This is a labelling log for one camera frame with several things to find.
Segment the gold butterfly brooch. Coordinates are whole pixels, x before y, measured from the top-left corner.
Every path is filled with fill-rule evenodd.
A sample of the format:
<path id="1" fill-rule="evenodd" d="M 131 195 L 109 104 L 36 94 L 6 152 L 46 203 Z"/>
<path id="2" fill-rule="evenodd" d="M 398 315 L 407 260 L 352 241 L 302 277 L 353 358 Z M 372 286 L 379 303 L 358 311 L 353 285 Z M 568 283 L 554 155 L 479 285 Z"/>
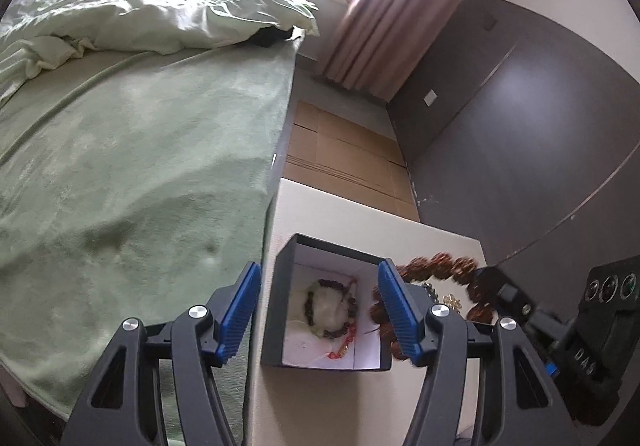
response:
<path id="1" fill-rule="evenodd" d="M 428 296 L 435 304 L 442 304 L 447 306 L 449 309 L 453 310 L 457 314 L 461 314 L 462 304 L 460 299 L 455 297 L 453 294 L 447 294 L 442 299 L 439 297 L 437 291 L 433 287 L 431 282 L 424 281 L 422 283 L 422 288 L 426 290 Z"/>

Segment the black jewelry box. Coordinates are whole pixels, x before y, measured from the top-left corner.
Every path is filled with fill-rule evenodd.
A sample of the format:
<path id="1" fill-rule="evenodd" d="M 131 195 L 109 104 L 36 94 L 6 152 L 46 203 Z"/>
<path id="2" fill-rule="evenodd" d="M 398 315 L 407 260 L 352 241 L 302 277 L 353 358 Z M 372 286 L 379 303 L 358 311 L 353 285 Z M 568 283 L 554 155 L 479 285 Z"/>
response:
<path id="1" fill-rule="evenodd" d="M 384 259 L 296 233 L 278 254 L 267 304 L 266 367 L 387 371 L 392 354 L 370 316 Z"/>

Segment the white pouch in box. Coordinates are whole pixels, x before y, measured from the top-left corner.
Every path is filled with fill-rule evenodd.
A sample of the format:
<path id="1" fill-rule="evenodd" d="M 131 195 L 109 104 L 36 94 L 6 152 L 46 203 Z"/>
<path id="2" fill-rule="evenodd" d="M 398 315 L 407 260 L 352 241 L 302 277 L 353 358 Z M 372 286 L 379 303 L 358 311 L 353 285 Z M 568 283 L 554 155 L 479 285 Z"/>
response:
<path id="1" fill-rule="evenodd" d="M 346 338 L 356 329 L 358 302 L 352 283 L 321 278 L 288 298 L 288 319 L 303 322 L 320 339 Z"/>

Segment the green bed blanket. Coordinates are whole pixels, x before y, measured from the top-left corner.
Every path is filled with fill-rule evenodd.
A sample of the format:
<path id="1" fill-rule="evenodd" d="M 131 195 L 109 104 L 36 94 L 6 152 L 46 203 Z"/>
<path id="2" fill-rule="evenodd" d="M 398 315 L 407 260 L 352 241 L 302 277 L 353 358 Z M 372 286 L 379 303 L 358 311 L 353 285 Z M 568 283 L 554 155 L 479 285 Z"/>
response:
<path id="1" fill-rule="evenodd" d="M 54 445 L 117 326 L 262 257 L 297 42 L 100 51 L 1 107 L 1 440 Z"/>

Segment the black item on bed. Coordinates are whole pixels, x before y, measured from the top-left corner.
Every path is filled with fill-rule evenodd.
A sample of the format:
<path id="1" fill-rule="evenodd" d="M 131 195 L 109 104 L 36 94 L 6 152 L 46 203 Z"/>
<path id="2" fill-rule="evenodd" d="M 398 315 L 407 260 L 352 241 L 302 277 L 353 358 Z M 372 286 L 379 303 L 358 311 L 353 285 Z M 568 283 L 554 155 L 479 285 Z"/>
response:
<path id="1" fill-rule="evenodd" d="M 250 45 L 269 48 L 276 45 L 278 42 L 286 42 L 291 38 L 292 34 L 292 28 L 289 28 L 288 30 L 281 30 L 280 28 L 271 25 L 268 26 L 268 28 L 261 28 L 255 34 L 250 36 L 246 42 Z"/>

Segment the pink curtain right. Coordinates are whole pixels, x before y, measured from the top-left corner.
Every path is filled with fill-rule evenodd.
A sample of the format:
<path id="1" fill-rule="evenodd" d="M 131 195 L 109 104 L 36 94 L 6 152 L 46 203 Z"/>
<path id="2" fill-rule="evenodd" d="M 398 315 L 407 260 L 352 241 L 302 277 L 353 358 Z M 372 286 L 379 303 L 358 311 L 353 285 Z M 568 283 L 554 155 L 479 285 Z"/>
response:
<path id="1" fill-rule="evenodd" d="M 323 45 L 316 73 L 389 102 L 462 0 L 352 0 Z"/>

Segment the light green duvet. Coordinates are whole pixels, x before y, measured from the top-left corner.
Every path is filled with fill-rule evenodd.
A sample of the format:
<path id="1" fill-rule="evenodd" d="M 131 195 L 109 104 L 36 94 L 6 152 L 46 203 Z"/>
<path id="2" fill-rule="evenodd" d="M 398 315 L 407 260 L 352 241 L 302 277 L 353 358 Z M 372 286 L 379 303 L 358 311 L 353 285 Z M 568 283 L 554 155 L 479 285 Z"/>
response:
<path id="1" fill-rule="evenodd" d="M 12 0 L 1 19 L 1 100 L 88 50 L 213 49 L 266 28 L 319 33 L 308 0 Z"/>

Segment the white wall socket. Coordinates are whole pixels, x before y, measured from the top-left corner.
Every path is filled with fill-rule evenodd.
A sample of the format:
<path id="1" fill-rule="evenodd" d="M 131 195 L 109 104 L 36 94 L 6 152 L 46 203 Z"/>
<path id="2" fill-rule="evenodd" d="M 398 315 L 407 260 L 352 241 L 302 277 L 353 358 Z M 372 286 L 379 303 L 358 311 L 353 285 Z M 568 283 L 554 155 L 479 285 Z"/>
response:
<path id="1" fill-rule="evenodd" d="M 425 103 L 427 106 L 431 106 L 431 105 L 435 102 L 435 100 L 436 100 L 436 99 L 437 99 L 437 94 L 436 94 L 436 92 L 434 91 L 434 89 L 431 89 L 431 90 L 430 90 L 430 91 L 425 95 L 425 97 L 424 97 L 424 103 Z"/>

